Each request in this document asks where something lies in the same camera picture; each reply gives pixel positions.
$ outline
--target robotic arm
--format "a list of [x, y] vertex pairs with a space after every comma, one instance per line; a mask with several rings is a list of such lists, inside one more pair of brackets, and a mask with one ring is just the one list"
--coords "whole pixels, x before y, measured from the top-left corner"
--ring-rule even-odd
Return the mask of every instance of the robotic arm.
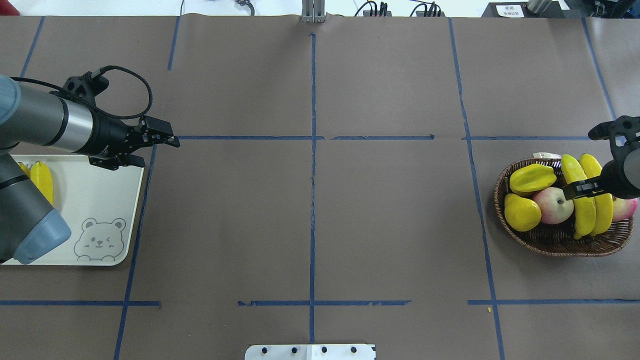
[[[625, 142], [618, 145], [621, 136]], [[604, 165], [600, 176], [567, 184], [564, 196], [576, 199], [611, 193], [621, 199], [640, 197], [640, 117], [621, 116], [598, 124], [589, 131], [589, 138], [608, 140], [613, 160]]]
[[[149, 91], [145, 111], [120, 117], [96, 107], [95, 96], [109, 86], [103, 76], [109, 70], [128, 72], [144, 82]], [[146, 115], [151, 89], [130, 70], [104, 67], [69, 78], [63, 88], [16, 79], [57, 89], [47, 93], [0, 75], [0, 263], [15, 258], [28, 264], [69, 239], [71, 230], [9, 155], [19, 142], [87, 155], [90, 164], [108, 170], [144, 167], [144, 159], [132, 155], [134, 151], [160, 143], [180, 147], [180, 142], [170, 123]], [[136, 117], [137, 126], [122, 122]]]

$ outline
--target bear drawing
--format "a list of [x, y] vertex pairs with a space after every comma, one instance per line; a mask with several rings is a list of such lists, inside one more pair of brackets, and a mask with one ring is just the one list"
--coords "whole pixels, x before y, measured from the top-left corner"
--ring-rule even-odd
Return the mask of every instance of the bear drawing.
[[121, 218], [98, 222], [88, 218], [82, 223], [82, 234], [74, 246], [78, 260], [115, 261], [124, 250], [122, 232], [127, 224]]

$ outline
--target red apple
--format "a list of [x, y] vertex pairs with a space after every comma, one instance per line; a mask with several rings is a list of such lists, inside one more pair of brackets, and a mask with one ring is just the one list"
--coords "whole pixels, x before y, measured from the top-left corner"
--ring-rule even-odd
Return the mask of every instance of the red apple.
[[613, 197], [613, 221], [630, 218], [638, 208], [638, 199], [621, 199]]
[[543, 224], [560, 224], [573, 213], [573, 201], [566, 200], [560, 188], [546, 188], [534, 195], [533, 201], [540, 207]]

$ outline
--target wicker basket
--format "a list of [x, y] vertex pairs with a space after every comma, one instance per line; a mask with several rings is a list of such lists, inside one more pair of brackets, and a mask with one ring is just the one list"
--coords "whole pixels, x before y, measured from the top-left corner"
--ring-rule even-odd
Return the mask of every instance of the wicker basket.
[[587, 256], [597, 257], [611, 255], [622, 249], [634, 230], [634, 218], [621, 220], [611, 224], [606, 233], [596, 236], [584, 236], [580, 240], [573, 239], [575, 216], [558, 225], [539, 224], [535, 228], [520, 232], [516, 231], [504, 218], [504, 198], [509, 193], [509, 177], [511, 174], [531, 164], [542, 164], [554, 168], [558, 182], [553, 186], [562, 187], [563, 178], [560, 160], [553, 159], [525, 159], [509, 165], [498, 177], [493, 192], [493, 205], [498, 219], [505, 230], [518, 243], [527, 249], [547, 256]]

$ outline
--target white bracket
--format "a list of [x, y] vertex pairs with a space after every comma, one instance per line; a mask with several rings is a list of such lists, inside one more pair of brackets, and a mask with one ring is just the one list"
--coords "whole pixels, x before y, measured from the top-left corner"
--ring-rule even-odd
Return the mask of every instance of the white bracket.
[[368, 344], [253, 345], [244, 360], [376, 360], [376, 346]]
[[324, 0], [302, 0], [302, 22], [324, 22]]

